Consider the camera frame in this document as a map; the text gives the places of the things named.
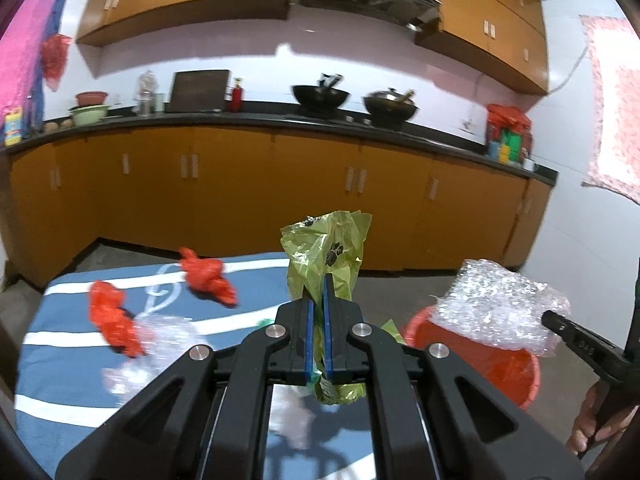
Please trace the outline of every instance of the red bucket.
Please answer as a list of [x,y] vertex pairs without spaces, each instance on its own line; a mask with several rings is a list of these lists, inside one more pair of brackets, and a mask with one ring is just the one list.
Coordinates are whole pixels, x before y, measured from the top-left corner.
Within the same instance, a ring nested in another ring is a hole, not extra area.
[[415,348],[444,343],[496,388],[526,410],[540,388],[540,363],[526,350],[502,350],[471,341],[429,321],[433,307],[416,314],[405,327],[402,337]]

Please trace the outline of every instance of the countertop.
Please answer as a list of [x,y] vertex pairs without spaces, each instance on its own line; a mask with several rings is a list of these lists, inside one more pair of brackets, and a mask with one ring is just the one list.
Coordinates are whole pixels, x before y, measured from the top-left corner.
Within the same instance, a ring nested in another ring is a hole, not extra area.
[[[48,142],[77,136],[98,134],[105,130],[203,124],[209,124],[211,126],[254,126],[277,128],[280,130],[295,129],[309,130],[311,132],[324,132],[337,137],[344,136],[351,139],[373,140],[375,142],[382,142],[391,146],[410,148],[412,150],[419,150],[428,153],[450,155],[463,160],[477,162],[489,168],[495,168],[516,176],[535,178],[550,186],[554,186],[556,184],[556,179],[558,178],[558,173],[556,171],[544,166],[539,166],[536,172],[531,172],[523,170],[519,166],[502,164],[478,153],[482,150],[483,146],[477,142],[471,142],[466,139],[460,139],[456,136],[443,134],[442,132],[418,126],[416,124],[407,124],[406,127],[403,127],[402,131],[397,132],[384,128],[377,128],[375,126],[369,126],[362,122],[350,123],[345,120],[317,119],[288,113],[200,112],[154,114],[148,117],[107,117],[99,123],[90,124],[88,126],[61,128],[50,134],[40,134],[39,136],[25,139],[13,146],[0,148],[0,153],[5,155],[15,155],[42,144],[47,144]],[[439,137],[440,139],[448,142],[441,142],[440,140],[434,140],[433,138],[430,139],[429,137]],[[449,142],[457,143],[459,146],[453,146]]]

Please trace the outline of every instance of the blue striped tablecloth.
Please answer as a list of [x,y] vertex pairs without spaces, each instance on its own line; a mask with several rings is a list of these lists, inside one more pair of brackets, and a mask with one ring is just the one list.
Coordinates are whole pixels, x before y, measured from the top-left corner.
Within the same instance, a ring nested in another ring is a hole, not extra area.
[[[289,300],[284,253],[223,261],[238,291],[233,310],[191,294],[177,264],[78,272],[50,283],[22,344],[15,409],[18,436],[51,476],[60,459],[117,410],[116,397],[102,384],[102,369],[117,368],[127,358],[113,352],[88,320],[91,284],[106,280],[125,290],[125,307],[134,314],[146,310],[193,319],[198,332],[220,349],[241,342]],[[303,402],[315,415],[309,449],[291,449],[270,433],[264,479],[375,478],[366,400],[349,406],[322,406],[312,397]]]

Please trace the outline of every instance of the bubble wrap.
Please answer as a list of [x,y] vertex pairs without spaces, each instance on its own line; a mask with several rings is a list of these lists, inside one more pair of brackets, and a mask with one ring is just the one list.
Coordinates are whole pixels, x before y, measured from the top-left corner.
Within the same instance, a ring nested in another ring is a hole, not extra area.
[[127,359],[120,368],[102,370],[104,386],[118,397],[120,405],[134,397],[189,348],[209,344],[184,317],[148,314],[141,319],[137,317],[134,326],[145,354]]
[[545,310],[570,312],[567,298],[489,260],[465,260],[430,321],[488,346],[553,352],[560,337],[540,323]]

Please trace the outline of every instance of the silver screw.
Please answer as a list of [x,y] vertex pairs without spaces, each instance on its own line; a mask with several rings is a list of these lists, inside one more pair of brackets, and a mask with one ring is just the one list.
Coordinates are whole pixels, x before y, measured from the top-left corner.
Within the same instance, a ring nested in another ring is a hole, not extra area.
[[366,323],[356,323],[351,327],[351,331],[359,337],[366,337],[373,332],[372,328]]
[[429,353],[436,359],[444,359],[449,355],[449,347],[442,343],[434,343],[429,347]]
[[282,325],[273,324],[267,327],[267,335],[269,337],[282,337],[285,335],[286,331],[287,329]]
[[209,357],[209,347],[196,345],[189,350],[189,357],[194,361],[204,361],[204,359]]

